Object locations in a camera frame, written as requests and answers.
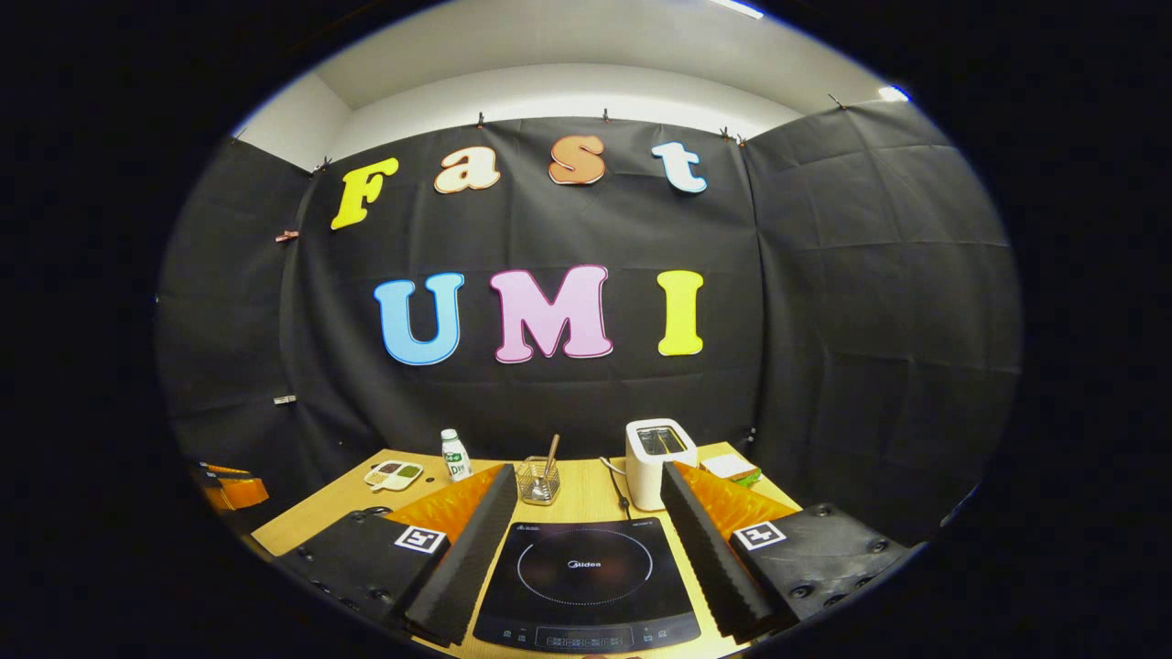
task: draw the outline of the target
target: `ceiling light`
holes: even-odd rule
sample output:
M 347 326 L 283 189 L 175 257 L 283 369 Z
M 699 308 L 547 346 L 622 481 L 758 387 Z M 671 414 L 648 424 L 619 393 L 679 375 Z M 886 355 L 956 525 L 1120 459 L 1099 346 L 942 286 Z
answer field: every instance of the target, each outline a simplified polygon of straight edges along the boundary
M 729 9 L 732 9 L 732 11 L 736 11 L 736 12 L 741 12 L 742 14 L 744 14 L 744 15 L 747 15 L 749 18 L 752 18 L 752 19 L 759 19 L 761 16 L 765 15 L 765 14 L 762 14 L 761 12 L 758 12 L 757 9 L 754 9 L 752 7 L 750 7 L 748 5 L 742 5 L 740 2 L 734 2 L 732 0 L 710 0 L 710 1 L 711 2 L 716 2 L 721 7 L 728 7 Z
M 899 87 L 884 87 L 879 90 L 879 97 L 884 101 L 907 101 L 907 94 Z

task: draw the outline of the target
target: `white wall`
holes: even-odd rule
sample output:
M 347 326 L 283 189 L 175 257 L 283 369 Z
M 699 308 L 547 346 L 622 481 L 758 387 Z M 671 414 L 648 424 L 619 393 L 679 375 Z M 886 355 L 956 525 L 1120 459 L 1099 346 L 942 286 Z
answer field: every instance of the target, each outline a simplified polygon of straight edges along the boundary
M 349 106 L 309 73 L 255 110 L 233 135 L 312 171 L 321 164 L 350 118 Z
M 350 115 L 329 150 L 316 156 L 315 164 L 323 155 L 339 159 L 411 135 L 472 124 L 482 111 L 484 121 L 491 122 L 601 117 L 602 108 L 612 118 L 670 123 L 709 133 L 728 127 L 730 134 L 747 140 L 802 117 L 761 96 L 662 70 L 536 64 L 441 80 L 375 101 Z M 285 137 L 300 140 L 295 133 Z

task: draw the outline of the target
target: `green item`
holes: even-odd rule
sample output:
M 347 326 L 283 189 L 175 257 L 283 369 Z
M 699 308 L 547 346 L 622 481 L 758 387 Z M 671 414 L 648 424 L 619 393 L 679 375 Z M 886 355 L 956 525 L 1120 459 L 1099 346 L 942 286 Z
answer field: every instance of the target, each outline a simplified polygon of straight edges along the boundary
M 761 480 L 761 467 L 754 469 L 752 474 L 749 474 L 748 476 L 745 476 L 743 478 L 737 478 L 736 481 L 732 481 L 732 482 L 736 483 L 736 484 L 738 484 L 738 485 L 741 485 L 742 488 L 749 488 L 749 487 L 752 487 L 752 484 L 756 483 L 759 480 Z

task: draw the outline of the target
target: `circle on cooktop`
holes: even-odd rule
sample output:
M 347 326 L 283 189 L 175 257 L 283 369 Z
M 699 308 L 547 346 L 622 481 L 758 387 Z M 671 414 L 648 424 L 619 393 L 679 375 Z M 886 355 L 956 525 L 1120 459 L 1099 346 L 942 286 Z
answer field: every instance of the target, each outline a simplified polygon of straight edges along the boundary
M 558 604 L 622 599 L 652 576 L 654 561 L 635 538 L 605 529 L 572 529 L 525 548 L 517 576 L 534 595 Z

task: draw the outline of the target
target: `ceiling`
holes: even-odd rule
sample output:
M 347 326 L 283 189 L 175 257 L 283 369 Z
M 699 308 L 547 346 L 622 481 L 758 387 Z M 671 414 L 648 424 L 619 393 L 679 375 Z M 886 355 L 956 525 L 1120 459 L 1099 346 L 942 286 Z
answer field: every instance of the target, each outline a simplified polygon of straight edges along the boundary
M 373 34 L 315 73 L 356 110 L 470 73 L 543 63 L 689 75 L 802 114 L 879 98 L 886 82 L 804 33 L 709 0 L 456 0 Z

